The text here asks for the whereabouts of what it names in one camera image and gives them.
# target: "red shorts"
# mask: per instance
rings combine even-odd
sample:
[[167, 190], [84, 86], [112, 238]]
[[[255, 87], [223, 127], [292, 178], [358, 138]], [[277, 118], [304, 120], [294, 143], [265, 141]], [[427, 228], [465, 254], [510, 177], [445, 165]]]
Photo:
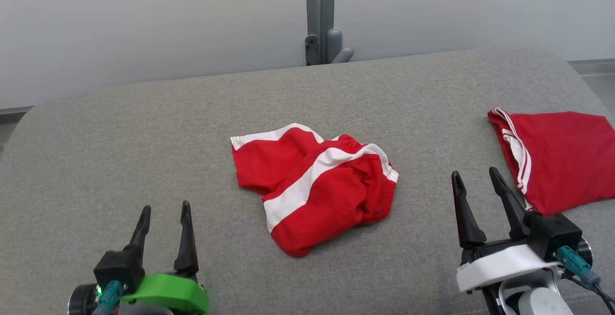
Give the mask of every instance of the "red shorts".
[[231, 137], [237, 183], [264, 195], [267, 228], [287, 254], [389, 215], [398, 173], [382, 149], [309, 127]]
[[604, 116], [492, 109], [506, 162], [543, 215], [615, 197], [615, 131]]

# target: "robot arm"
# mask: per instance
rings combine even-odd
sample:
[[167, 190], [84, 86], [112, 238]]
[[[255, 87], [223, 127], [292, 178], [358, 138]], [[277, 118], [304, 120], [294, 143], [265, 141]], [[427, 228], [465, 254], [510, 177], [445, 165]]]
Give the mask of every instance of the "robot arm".
[[206, 314], [207, 293], [198, 284], [198, 260], [190, 204], [182, 203], [182, 240], [174, 273], [145, 275], [143, 247], [151, 208], [145, 206], [130, 243], [107, 251], [94, 267], [96, 284], [77, 286], [68, 302], [68, 315], [184, 315]]
[[[457, 231], [463, 248], [457, 269], [459, 291], [482, 291], [491, 315], [572, 315], [557, 288], [562, 275], [566, 279], [579, 276], [584, 287], [602, 297], [600, 279], [590, 271], [591, 249], [581, 237], [582, 230], [562, 214], [543, 217], [527, 212], [498, 169], [490, 168], [489, 174], [506, 211], [510, 239], [487, 242], [470, 210], [461, 176], [453, 172]], [[506, 290], [523, 286], [530, 290], [505, 297]], [[603, 299], [615, 314], [608, 296]]]

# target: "gray upholstered bench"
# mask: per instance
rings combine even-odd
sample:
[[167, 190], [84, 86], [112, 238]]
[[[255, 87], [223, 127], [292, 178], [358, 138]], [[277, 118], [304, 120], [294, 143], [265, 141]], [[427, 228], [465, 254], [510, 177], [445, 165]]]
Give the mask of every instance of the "gray upholstered bench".
[[[459, 170], [488, 238], [509, 228], [489, 166], [514, 184], [488, 110], [613, 118], [566, 62], [492, 48], [93, 90], [33, 108], [0, 162], [2, 314], [60, 314], [94, 282], [105, 250], [152, 205], [145, 270], [170, 271], [182, 200], [192, 204], [199, 280], [212, 314], [486, 313], [459, 293], [450, 175]], [[260, 197], [235, 180], [229, 136], [298, 122], [378, 144], [400, 173], [391, 215], [297, 260], [270, 238]], [[567, 212], [615, 289], [615, 201]], [[570, 282], [577, 314], [605, 314]]]

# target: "teal cable connector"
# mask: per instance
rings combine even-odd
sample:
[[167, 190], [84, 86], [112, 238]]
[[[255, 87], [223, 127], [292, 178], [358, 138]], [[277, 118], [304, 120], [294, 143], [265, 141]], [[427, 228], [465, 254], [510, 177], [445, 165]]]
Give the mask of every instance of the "teal cable connector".
[[123, 288], [120, 282], [114, 280], [110, 282], [103, 295], [100, 296], [98, 306], [92, 313], [92, 315], [110, 315], [115, 310], [117, 304], [119, 304], [119, 298], [123, 293]]
[[564, 245], [557, 249], [556, 258], [566, 269], [577, 275], [580, 281], [589, 289], [593, 289], [596, 284], [600, 283], [598, 274], [592, 272], [591, 266], [571, 247]]

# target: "white trim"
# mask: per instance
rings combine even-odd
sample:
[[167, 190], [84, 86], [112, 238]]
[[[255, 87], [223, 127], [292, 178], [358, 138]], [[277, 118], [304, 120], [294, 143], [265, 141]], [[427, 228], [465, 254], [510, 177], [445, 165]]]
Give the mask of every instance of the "white trim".
[[327, 148], [316, 157], [314, 164], [295, 183], [286, 188], [278, 197], [263, 203], [265, 213], [267, 214], [267, 228], [269, 232], [271, 233], [275, 226], [283, 221], [284, 218], [308, 202], [312, 185], [325, 171], [331, 170], [344, 162], [358, 159], [366, 154], [378, 155], [380, 157], [382, 173], [387, 179], [397, 183], [399, 173], [389, 165], [389, 159], [380, 147], [368, 144], [353, 154], [334, 147]]
[[529, 155], [529, 151], [525, 148], [523, 141], [517, 134], [515, 125], [512, 123], [510, 116], [502, 109], [496, 107], [492, 110], [494, 114], [497, 114], [508, 123], [510, 130], [502, 129], [503, 138], [510, 145], [510, 151], [519, 165], [519, 173], [517, 175], [517, 188], [525, 195], [528, 190], [529, 176], [532, 171], [532, 157]]
[[276, 131], [268, 131], [267, 133], [253, 133], [253, 134], [244, 135], [244, 136], [233, 136], [231, 137], [231, 144], [233, 144], [233, 148], [235, 148], [235, 151], [236, 151], [240, 149], [243, 145], [247, 144], [248, 142], [252, 142], [256, 140], [277, 141], [287, 131], [289, 131], [292, 128], [299, 128], [302, 131], [313, 133], [314, 138], [319, 144], [322, 144], [322, 142], [324, 141], [323, 138], [321, 138], [319, 134], [317, 134], [315, 131], [313, 131], [309, 127], [306, 127], [305, 125], [302, 125], [302, 124], [292, 123], [292, 124], [286, 125], [285, 127], [281, 129], [277, 129]]

